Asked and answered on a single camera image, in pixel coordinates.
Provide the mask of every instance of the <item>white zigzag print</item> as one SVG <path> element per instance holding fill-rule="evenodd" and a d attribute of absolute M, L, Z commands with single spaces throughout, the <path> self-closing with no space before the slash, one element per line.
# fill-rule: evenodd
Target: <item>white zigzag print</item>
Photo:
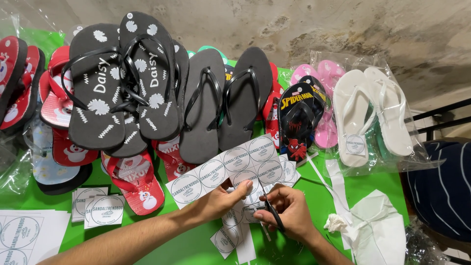
<path fill-rule="evenodd" d="M 141 90 L 142 90 L 142 95 L 145 97 L 147 95 L 147 92 L 144 88 L 144 83 L 142 83 L 142 79 L 139 80 L 139 85 L 140 85 Z"/>
<path fill-rule="evenodd" d="M 126 139 L 126 141 L 124 141 L 124 143 L 128 143 L 132 137 L 134 137 L 134 135 L 136 135 L 138 132 L 132 132 L 131 135 Z"/>
<path fill-rule="evenodd" d="M 113 96 L 113 99 L 112 99 L 113 103 L 116 103 L 118 101 L 118 95 L 119 95 L 120 88 L 121 87 L 118 87 L 116 89 L 116 92 L 114 93 L 114 96 Z"/>
<path fill-rule="evenodd" d="M 149 118 L 147 118 L 146 121 L 149 123 L 149 125 L 152 127 L 152 129 L 154 131 L 157 131 L 157 127 L 154 125 L 154 123 Z"/>
<path fill-rule="evenodd" d="M 111 118 L 113 118 L 114 123 L 119 124 L 119 120 L 118 120 L 118 118 L 116 118 L 115 115 L 113 115 Z"/>
<path fill-rule="evenodd" d="M 82 110 L 77 108 L 77 112 L 80 114 L 80 118 L 82 118 L 83 123 L 87 123 L 88 120 L 85 117 L 85 115 L 83 114 Z"/>
<path fill-rule="evenodd" d="M 102 133 L 100 133 L 98 138 L 103 138 L 103 136 L 107 134 L 112 128 L 113 128 L 113 125 L 108 125 L 108 127 Z"/>
<path fill-rule="evenodd" d="M 168 112 L 169 112 L 169 109 L 170 109 L 170 105 L 172 105 L 172 102 L 170 101 L 168 104 L 167 104 L 167 108 L 165 109 L 165 112 L 163 113 L 163 115 L 166 117 Z"/>

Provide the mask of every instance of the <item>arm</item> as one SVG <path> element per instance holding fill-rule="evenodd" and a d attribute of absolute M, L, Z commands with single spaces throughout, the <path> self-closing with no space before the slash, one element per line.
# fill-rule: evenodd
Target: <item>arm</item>
<path fill-rule="evenodd" d="M 134 264 L 170 239 L 201 224 L 221 218 L 240 201 L 252 181 L 241 183 L 228 194 L 229 182 L 194 203 L 168 214 L 156 216 L 101 234 L 39 265 L 126 265 Z"/>
<path fill-rule="evenodd" d="M 280 215 L 286 229 L 285 234 L 309 248 L 321 265 L 353 265 L 342 253 L 329 244 L 314 227 L 304 193 L 290 187 L 276 184 L 267 195 L 271 205 Z M 253 217 L 268 225 L 270 231 L 276 230 L 276 221 L 269 211 L 259 210 Z"/>

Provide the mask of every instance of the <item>hand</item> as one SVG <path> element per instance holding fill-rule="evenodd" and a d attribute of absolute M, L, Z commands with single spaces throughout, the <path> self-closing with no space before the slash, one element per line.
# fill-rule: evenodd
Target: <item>hand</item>
<path fill-rule="evenodd" d="M 207 223 L 225 215 L 238 201 L 246 196 L 252 185 L 251 180 L 245 180 L 238 185 L 236 190 L 228 193 L 226 190 L 232 187 L 232 184 L 227 179 L 219 187 L 197 199 L 188 207 L 191 208 L 191 214 L 197 218 L 200 224 Z"/>
<path fill-rule="evenodd" d="M 303 244 L 307 240 L 315 240 L 322 237 L 312 223 L 306 198 L 302 191 L 277 183 L 270 193 L 267 194 L 267 197 L 270 204 L 279 213 L 283 226 L 286 229 L 285 234 L 288 237 Z M 266 201 L 265 196 L 260 196 L 260 200 Z M 264 225 L 268 224 L 268 230 L 271 232 L 275 231 L 278 227 L 273 214 L 269 211 L 256 211 L 253 217 L 262 221 Z"/>

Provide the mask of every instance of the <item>white strap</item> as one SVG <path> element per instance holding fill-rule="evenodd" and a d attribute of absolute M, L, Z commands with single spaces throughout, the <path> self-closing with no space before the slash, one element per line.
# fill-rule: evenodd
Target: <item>white strap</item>
<path fill-rule="evenodd" d="M 384 115 L 384 96 L 386 95 L 386 89 L 389 85 L 389 87 L 392 87 L 395 91 L 398 91 L 399 92 L 399 127 L 402 129 L 404 128 L 404 116 L 406 115 L 406 96 L 404 95 L 404 93 L 402 92 L 402 89 L 399 87 L 398 84 L 396 84 L 396 82 L 390 80 L 390 79 L 378 79 L 378 80 L 375 80 L 376 83 L 379 83 L 379 82 L 382 82 L 383 85 L 381 87 L 381 91 L 380 91 L 380 102 L 379 102 L 379 105 L 380 105 L 380 110 L 381 110 L 381 115 Z M 386 123 L 386 125 L 389 127 L 388 125 L 388 120 L 384 119 L 384 122 Z"/>
<path fill-rule="evenodd" d="M 342 121 L 345 121 L 345 116 L 347 115 L 347 112 L 350 110 L 350 108 L 353 106 L 353 101 L 356 99 L 358 92 L 362 92 L 362 93 L 368 98 L 368 100 L 374 105 L 374 102 L 373 102 L 373 99 L 372 99 L 371 96 L 370 96 L 370 93 L 368 93 L 363 87 L 356 85 L 356 86 L 355 86 L 355 90 L 353 91 L 352 96 L 351 96 L 350 99 L 347 101 L 347 103 L 345 104 L 345 108 L 343 109 Z M 370 117 L 369 117 L 368 120 L 366 121 L 366 123 L 365 123 L 365 124 L 363 125 L 363 127 L 356 133 L 357 135 L 363 135 L 363 134 L 365 134 L 365 132 L 368 130 L 368 128 L 370 128 L 371 123 L 373 122 L 373 118 L 374 118 L 374 115 L 375 115 L 375 114 L 376 114 L 376 112 L 373 110 L 373 111 L 371 112 Z"/>

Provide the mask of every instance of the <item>spider-man logo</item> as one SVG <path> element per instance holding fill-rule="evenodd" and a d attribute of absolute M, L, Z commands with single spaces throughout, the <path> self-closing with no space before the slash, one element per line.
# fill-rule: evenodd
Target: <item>spider-man logo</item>
<path fill-rule="evenodd" d="M 291 152 L 291 158 L 295 157 L 298 161 L 299 158 L 304 159 L 306 157 L 306 146 L 304 143 L 298 144 L 298 139 L 289 139 L 288 150 Z"/>
<path fill-rule="evenodd" d="M 293 121 L 290 121 L 288 124 L 290 126 L 291 131 L 294 131 L 296 129 L 297 132 L 299 131 L 299 129 L 301 129 L 301 122 L 294 123 Z"/>

